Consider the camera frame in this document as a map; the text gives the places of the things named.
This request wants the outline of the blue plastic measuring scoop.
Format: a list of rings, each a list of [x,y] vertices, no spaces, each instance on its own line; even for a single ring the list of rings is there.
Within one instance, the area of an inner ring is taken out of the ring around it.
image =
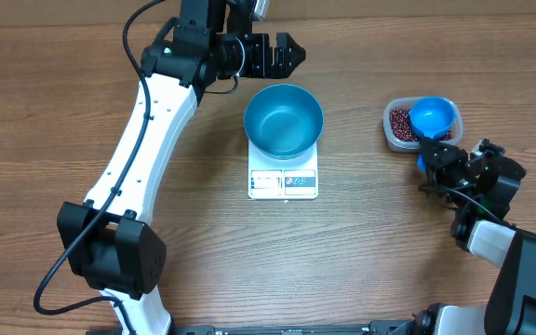
[[[451,100],[425,97],[418,100],[409,110],[409,124],[420,146],[423,146],[428,141],[439,141],[446,136],[456,116],[456,107]]]

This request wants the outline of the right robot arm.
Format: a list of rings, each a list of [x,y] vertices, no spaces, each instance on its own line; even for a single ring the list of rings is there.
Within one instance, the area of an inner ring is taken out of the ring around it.
[[[505,220],[526,170],[504,153],[487,139],[472,152],[421,141],[427,181],[420,191],[452,205],[456,245],[500,272],[485,305],[432,304],[406,324],[406,333],[536,334],[536,234]]]

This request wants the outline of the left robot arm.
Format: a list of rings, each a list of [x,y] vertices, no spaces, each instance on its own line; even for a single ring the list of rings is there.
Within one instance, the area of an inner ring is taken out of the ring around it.
[[[124,334],[172,328],[158,288],[167,248],[151,223],[171,154],[203,96],[218,80],[286,78],[305,59],[289,34],[253,32],[268,6],[265,0],[183,2],[132,60],[139,91],[108,166],[82,203],[60,209],[61,260],[112,305]]]

